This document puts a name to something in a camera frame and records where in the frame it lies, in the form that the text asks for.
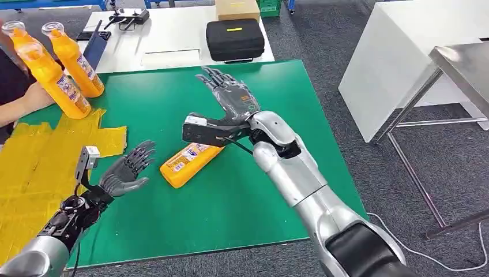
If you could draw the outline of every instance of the orange bottle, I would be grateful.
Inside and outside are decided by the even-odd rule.
[[[88,115],[91,110],[90,104],[73,81],[64,74],[61,66],[53,60],[49,53],[44,53],[40,43],[24,43],[16,50],[31,70],[32,75],[51,95],[66,116],[80,119]]]
[[[100,96],[105,89],[95,70],[90,66],[78,44],[65,34],[65,27],[59,22],[49,22],[42,27],[43,34],[51,39],[54,53],[81,89],[85,97]]]
[[[160,167],[160,172],[172,187],[181,188],[223,149],[191,143],[166,161]]]
[[[51,55],[46,50],[46,48],[44,48],[44,46],[39,41],[37,41],[37,39],[31,37],[27,33],[27,31],[25,30],[24,23],[20,21],[6,22],[4,23],[4,25],[2,25],[2,32],[10,36],[16,51],[26,43],[38,43],[42,47],[43,53],[52,59]]]

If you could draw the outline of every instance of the cardboard box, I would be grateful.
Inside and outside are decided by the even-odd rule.
[[[260,10],[256,0],[216,0],[219,20],[252,18],[259,21]]]

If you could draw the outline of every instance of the yellow tape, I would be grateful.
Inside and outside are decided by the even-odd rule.
[[[226,29],[228,32],[241,31],[243,28]]]
[[[122,154],[126,127],[99,129],[105,113],[84,119],[20,123],[0,151],[0,265],[16,255],[73,194],[81,147],[95,145],[102,157]]]

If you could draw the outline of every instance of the barcode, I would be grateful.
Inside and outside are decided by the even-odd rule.
[[[180,169],[182,169],[183,167],[185,166],[184,163],[178,163],[174,168],[173,168],[173,171],[179,171]]]
[[[277,10],[277,7],[264,7],[261,8],[260,12],[275,12]]]

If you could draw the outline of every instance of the green tabletop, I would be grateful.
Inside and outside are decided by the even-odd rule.
[[[341,157],[313,86],[301,61],[216,66],[244,80],[263,110],[278,113],[300,134],[329,185],[361,216],[362,202]],[[295,211],[287,206],[253,157],[235,145],[180,189],[159,167],[187,145],[182,124],[192,111],[224,115],[212,93],[194,77],[199,67],[101,74],[105,93],[93,107],[107,109],[101,126],[127,126],[127,150],[151,139],[156,162],[143,171],[150,181],[116,199],[81,241],[79,265],[95,265],[272,244],[307,238]],[[24,118],[54,127],[61,116],[53,105]],[[251,148],[247,139],[241,141]],[[100,159],[91,182],[117,157]],[[75,254],[69,266],[73,266]]]

